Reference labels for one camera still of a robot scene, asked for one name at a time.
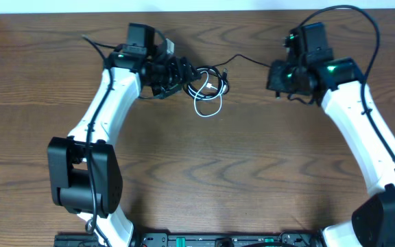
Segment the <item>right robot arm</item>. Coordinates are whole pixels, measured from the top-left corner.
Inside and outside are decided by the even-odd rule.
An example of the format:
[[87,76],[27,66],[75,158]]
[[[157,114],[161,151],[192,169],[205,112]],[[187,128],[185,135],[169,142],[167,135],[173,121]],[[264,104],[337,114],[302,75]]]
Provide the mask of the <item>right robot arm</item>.
[[272,63],[267,89],[289,100],[309,96],[337,126],[366,184],[369,199],[347,222],[324,228],[323,246],[395,246],[395,137],[352,58],[336,59],[322,23],[290,30],[286,60]]

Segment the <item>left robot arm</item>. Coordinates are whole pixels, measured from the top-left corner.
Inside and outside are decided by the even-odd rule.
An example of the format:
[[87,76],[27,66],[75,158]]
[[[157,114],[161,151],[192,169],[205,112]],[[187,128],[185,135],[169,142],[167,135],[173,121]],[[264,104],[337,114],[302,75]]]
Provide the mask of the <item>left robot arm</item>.
[[101,83],[83,118],[67,137],[47,147],[53,203],[82,218],[84,234],[59,234],[55,246],[135,246],[134,225],[120,206],[123,179],[115,144],[125,117],[144,86],[155,99],[177,93],[201,78],[160,31],[130,23],[125,43],[102,55]]

